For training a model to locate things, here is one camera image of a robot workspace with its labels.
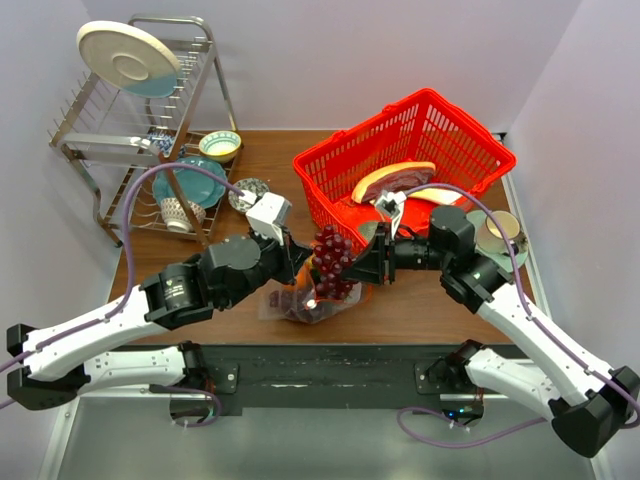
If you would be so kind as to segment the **purple grape bunch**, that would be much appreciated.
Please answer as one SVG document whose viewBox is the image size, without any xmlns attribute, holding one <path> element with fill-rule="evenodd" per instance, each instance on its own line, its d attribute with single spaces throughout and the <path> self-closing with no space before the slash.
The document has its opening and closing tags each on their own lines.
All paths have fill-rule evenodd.
<svg viewBox="0 0 640 480">
<path fill-rule="evenodd" d="M 268 313 L 278 319 L 302 323 L 316 323 L 320 320 L 320 309 L 311 308 L 308 302 L 312 295 L 305 290 L 276 290 L 268 295 Z"/>
<path fill-rule="evenodd" d="M 345 280 L 342 272 L 354 259 L 352 242 L 335 226 L 326 225 L 315 234 L 311 277 L 317 298 L 344 301 L 349 296 L 355 283 Z"/>
</svg>

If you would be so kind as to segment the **clear zip top bag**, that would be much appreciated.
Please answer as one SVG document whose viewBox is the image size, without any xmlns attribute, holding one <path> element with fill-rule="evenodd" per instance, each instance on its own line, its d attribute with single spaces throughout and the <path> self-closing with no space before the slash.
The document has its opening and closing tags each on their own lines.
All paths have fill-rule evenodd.
<svg viewBox="0 0 640 480">
<path fill-rule="evenodd" d="M 352 242 L 340 235 L 316 241 L 293 285 L 267 285 L 260 298 L 258 319 L 317 324 L 367 302 L 371 287 L 338 278 L 338 270 L 350 266 L 354 259 Z"/>
</svg>

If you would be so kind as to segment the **red plastic shopping basket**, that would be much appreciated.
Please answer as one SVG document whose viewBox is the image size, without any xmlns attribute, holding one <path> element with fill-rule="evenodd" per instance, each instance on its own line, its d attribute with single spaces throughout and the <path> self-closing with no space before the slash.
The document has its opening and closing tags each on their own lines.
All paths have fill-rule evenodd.
<svg viewBox="0 0 640 480">
<path fill-rule="evenodd" d="M 482 197 L 516 165 L 515 155 L 472 116 L 424 88 L 358 125 L 298 154 L 292 162 L 313 222 L 334 226 L 355 251 L 367 244 L 361 225 L 380 216 L 351 199 L 366 175 L 391 164 L 432 162 L 435 181 Z"/>
</svg>

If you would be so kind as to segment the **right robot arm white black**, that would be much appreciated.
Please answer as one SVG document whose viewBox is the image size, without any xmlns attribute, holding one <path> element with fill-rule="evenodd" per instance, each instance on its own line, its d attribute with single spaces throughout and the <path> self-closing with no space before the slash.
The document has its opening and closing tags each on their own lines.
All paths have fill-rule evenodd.
<svg viewBox="0 0 640 480">
<path fill-rule="evenodd" d="M 394 239 L 390 224 L 379 223 L 341 277 L 382 285 L 399 270 L 439 271 L 451 299 L 504 333 L 539 369 L 467 341 L 445 360 L 452 390 L 466 393 L 476 386 L 507 396 L 550 422 L 560 440 L 586 458 L 638 421 L 638 374 L 581 347 L 523 294 L 513 274 L 478 253 L 475 227 L 461 209 L 436 208 L 426 236 Z"/>
</svg>

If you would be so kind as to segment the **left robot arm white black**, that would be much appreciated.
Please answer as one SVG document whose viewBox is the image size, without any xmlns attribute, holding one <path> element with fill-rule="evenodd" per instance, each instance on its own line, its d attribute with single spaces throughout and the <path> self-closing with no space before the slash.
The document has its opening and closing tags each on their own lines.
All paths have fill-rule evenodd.
<svg viewBox="0 0 640 480">
<path fill-rule="evenodd" d="M 289 234 L 281 240 L 254 231 L 232 235 L 73 320 L 46 329 L 14 325 L 7 331 L 13 358 L 1 367 L 7 402 L 46 410 L 95 390 L 137 384 L 209 395 L 212 379 L 198 345 L 147 354 L 122 345 L 208 321 L 271 281 L 292 285 L 312 253 Z"/>
</svg>

